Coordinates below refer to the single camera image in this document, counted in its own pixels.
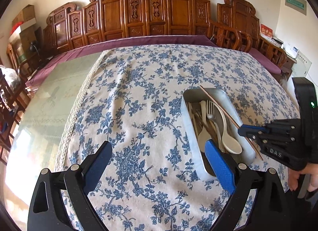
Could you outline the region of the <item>person's right hand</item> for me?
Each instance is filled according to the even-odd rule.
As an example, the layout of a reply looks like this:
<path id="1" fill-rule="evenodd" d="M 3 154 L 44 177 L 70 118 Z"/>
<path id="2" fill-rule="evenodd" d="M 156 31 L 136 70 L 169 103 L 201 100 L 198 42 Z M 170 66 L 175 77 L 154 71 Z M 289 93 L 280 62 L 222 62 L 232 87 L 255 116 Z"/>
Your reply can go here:
<path id="1" fill-rule="evenodd" d="M 298 179 L 300 175 L 310 175 L 310 182 L 307 188 L 308 192 L 313 192 L 318 188 L 318 164 L 308 163 L 301 171 L 288 169 L 288 186 L 291 191 L 295 191 L 298 187 Z"/>

